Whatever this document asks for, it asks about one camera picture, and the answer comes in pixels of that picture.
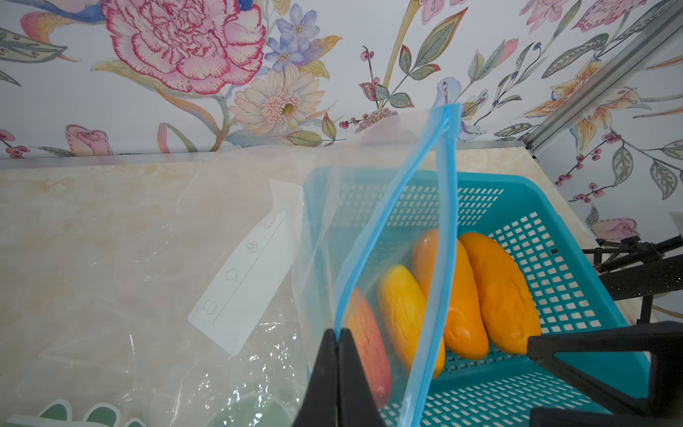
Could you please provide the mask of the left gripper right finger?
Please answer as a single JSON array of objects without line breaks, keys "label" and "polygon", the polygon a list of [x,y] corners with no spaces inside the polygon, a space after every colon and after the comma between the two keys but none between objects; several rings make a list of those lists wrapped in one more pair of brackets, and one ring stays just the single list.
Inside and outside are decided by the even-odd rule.
[{"label": "left gripper right finger", "polygon": [[384,427],[366,380],[352,332],[341,331],[338,340],[338,425]]}]

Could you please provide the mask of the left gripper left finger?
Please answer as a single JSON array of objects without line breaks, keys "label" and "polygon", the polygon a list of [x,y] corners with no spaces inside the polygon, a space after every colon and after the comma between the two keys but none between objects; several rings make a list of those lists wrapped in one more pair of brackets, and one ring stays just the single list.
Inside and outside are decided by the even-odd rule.
[{"label": "left gripper left finger", "polygon": [[338,416],[338,343],[334,329],[322,336],[314,368],[293,427],[336,427]]}]

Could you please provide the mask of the small yellow mango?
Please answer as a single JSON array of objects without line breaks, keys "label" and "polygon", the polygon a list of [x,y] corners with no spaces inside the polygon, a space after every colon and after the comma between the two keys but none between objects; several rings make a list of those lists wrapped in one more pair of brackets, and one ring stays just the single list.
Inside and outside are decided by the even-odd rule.
[{"label": "small yellow mango", "polygon": [[400,264],[389,267],[382,276],[377,298],[394,353],[409,373],[423,328],[427,299],[412,273]]}]

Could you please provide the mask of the large orange mango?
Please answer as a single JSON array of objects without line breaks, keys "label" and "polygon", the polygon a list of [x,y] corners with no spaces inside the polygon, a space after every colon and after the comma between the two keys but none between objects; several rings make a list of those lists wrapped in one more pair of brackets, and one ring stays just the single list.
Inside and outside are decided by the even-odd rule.
[{"label": "large orange mango", "polygon": [[[413,246],[412,272],[425,296],[438,254],[439,231],[427,231]],[[457,244],[457,260],[451,298],[444,330],[445,345],[463,359],[484,359],[489,352],[489,341],[482,316],[478,290],[470,259],[462,243]]]}]

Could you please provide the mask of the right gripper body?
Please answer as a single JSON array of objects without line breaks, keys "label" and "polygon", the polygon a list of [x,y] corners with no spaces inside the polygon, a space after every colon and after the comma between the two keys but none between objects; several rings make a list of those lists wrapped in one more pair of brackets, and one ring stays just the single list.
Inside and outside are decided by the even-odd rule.
[{"label": "right gripper body", "polygon": [[682,289],[682,256],[602,274],[599,278],[615,301],[676,292]]}]

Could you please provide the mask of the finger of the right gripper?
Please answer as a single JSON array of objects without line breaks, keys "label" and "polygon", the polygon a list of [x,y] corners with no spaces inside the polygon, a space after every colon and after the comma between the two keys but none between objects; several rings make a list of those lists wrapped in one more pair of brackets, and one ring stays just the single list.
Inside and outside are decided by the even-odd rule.
[{"label": "finger of the right gripper", "polygon": [[613,414],[682,416],[679,322],[533,336],[528,359]]},{"label": "finger of the right gripper", "polygon": [[531,410],[532,427],[679,427],[681,420],[537,407]]}]

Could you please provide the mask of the clear zip-top bag blue zipper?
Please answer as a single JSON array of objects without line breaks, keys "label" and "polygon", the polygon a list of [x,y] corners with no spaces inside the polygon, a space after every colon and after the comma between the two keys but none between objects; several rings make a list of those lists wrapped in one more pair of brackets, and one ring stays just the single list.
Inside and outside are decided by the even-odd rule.
[{"label": "clear zip-top bag blue zipper", "polygon": [[[350,297],[405,186],[439,185],[438,254],[412,369],[374,311],[399,421],[431,380],[456,255],[457,104],[384,119],[327,148],[234,148],[200,163],[1,174],[4,426],[288,426],[327,329]],[[304,186],[320,168],[394,177],[334,285],[334,324],[302,333]]]}]

